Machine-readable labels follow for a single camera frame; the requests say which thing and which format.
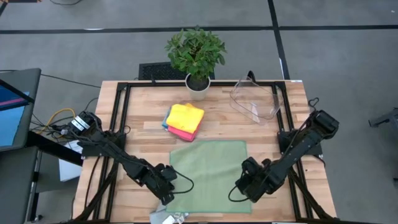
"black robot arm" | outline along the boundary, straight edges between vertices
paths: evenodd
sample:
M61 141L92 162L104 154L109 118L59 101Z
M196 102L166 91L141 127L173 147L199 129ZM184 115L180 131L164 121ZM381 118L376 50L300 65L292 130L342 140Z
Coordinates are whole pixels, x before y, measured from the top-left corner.
M339 122L324 111L314 111L297 130L284 155L275 161L264 159L259 165L252 157L242 163L243 174L235 182L250 201L257 202L264 193L272 194L283 185L291 167L323 139L332 138Z
M167 205L174 199L172 192L174 186L170 182L177 178L176 171L173 167L164 164L157 164L154 167L145 159L129 155L115 144L120 137L119 133L97 131L90 139L105 156L112 157L122 164L127 175L135 183L140 186L146 185L163 205Z

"small device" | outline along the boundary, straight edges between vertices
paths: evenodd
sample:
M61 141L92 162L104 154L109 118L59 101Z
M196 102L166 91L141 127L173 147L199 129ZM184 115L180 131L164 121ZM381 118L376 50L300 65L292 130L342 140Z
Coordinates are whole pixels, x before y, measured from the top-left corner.
M73 133L77 136L82 136L94 128L95 119L97 118L98 126L101 127L101 120L97 116L88 111L82 111L78 116L76 116L68 126L62 129L61 134Z

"gray carpet floor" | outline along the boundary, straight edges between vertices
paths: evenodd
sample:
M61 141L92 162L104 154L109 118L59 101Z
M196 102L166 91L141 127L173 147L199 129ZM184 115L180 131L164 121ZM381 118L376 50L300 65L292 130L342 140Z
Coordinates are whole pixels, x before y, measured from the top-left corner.
M274 0L280 26L398 24L398 2L379 0ZM69 3L69 0L58 0ZM270 26L267 1L84 0L75 6L9 4L0 30L99 29L178 26ZM226 42L226 65L217 79L237 79L248 70L258 79L282 79L274 33L215 32ZM132 80L140 63L166 62L173 32L115 34L0 34L0 69L39 67L43 74L101 85ZM311 30L281 32L291 79L303 80L308 98L340 122L323 143L326 172L338 216L344 220L396 223L397 133L368 119L398 107L398 30ZM81 111L99 89L40 79L34 113L41 121L61 108ZM95 102L89 110L95 110ZM70 216L77 180L57 182L57 160L44 159L50 179L40 194L41 223Z

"potted plant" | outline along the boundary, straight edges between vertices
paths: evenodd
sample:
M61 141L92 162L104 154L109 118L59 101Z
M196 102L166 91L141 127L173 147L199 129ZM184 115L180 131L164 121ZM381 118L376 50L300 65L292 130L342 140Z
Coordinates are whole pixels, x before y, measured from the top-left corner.
M185 85L193 100L202 100L210 86L209 74L217 63L225 64L221 52L226 52L225 43L217 35L198 27L181 30L167 41L165 49L173 68L186 72Z

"yellow cable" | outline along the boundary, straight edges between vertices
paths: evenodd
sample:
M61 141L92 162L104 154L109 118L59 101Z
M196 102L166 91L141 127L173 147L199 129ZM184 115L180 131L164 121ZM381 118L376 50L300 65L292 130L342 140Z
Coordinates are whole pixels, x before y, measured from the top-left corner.
M49 121L47 122L47 124L46 124L37 134L42 134L43 131L49 126L49 124L51 123L51 121L54 119L54 117L55 117L57 114L61 113L62 111L71 111L71 112L73 113L73 118L76 117L75 111L74 111L72 108L64 108L64 109L58 110L57 112L55 112L55 113L51 116L51 118L49 119Z

